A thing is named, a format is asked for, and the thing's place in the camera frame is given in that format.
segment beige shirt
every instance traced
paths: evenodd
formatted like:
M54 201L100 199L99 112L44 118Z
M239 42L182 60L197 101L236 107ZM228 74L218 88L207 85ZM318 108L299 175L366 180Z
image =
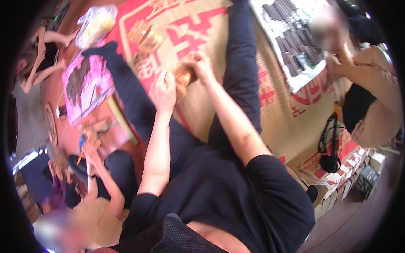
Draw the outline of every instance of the beige shirt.
M354 61L356 65L372 68L370 81L361 86L377 99L370 105L364 119L356 124L352 140L362 147L385 145L395 137L403 124L401 91L397 79L392 75L394 68L377 46L360 52Z
M84 212L89 219L94 219L97 224L97 238L88 247L89 249L110 247L119 242L122 224L128 217L129 210L124 209L121 217L118 219L107 210L108 204L109 201L107 199L99 197L91 202L81 201L74 207L74 209Z

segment clear plastic bag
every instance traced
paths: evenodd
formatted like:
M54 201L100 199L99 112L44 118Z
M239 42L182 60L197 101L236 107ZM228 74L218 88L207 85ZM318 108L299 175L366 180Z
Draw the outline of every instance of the clear plastic bag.
M96 46L113 29L117 14L114 4L90 7L77 21L83 25L76 36L76 46L80 49Z

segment red and tan mat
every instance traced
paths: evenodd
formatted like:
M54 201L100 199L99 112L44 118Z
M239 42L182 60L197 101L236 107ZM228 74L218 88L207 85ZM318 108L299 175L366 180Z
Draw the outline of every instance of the red and tan mat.
M228 39L226 8L230 5L228 0L131 0L119 7L117 23L106 41L118 42L118 52L124 55L147 91L160 70L172 69L190 51L205 52L212 59L217 79L222 80ZM125 39L138 20L153 24L152 29L165 36L158 51L145 58L139 57L137 46ZM311 83L291 94L256 21L255 29L262 138L284 163L299 155L314 154L334 102L340 100L350 83L341 80L341 85L331 85L325 69ZM197 81L188 87L188 95L176 107L174 118L207 141L214 113L208 94Z

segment red tile floor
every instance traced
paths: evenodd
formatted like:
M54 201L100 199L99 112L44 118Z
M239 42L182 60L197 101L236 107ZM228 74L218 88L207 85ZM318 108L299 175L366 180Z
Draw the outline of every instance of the red tile floor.
M100 6L104 4L116 4L117 6L126 2L126 0L71 0L70 8L59 27L58 32L70 34L74 32L78 26L76 22L79 17L85 14L91 6ZM78 49L72 43L68 48L61 48L60 59L64 58L70 61L77 53ZM41 84L41 96L43 108L46 103L50 103L52 108L55 108L56 103L63 91L62 72L57 72L51 75L46 81ZM114 120L107 105L100 105L89 116L91 121L98 121L105 118ZM58 149L63 150L67 155L74 153L78 149L79 130L77 127L71 128L67 120L61 121L56 119L56 128L58 132ZM145 147L139 145L135 147L126 139L126 134L119 126L115 126L110 130L110 133L105 134L106 142L109 142L108 147L104 147L105 151L102 156L107 155L107 149L114 150L122 149L133 155L135 162L135 172L137 179L141 179L143 168L143 157ZM371 238L373 230L378 224L378 220L382 217L385 207L387 206L391 194L394 189L396 175L399 173L397 159L390 158L391 164L387 165L381 176L373 196L366 202L359 201L356 193L351 192L346 199L338 203L331 211L317 220L313 231L308 240L298 250L299 252L360 252ZM363 233L356 232L359 227L364 227Z

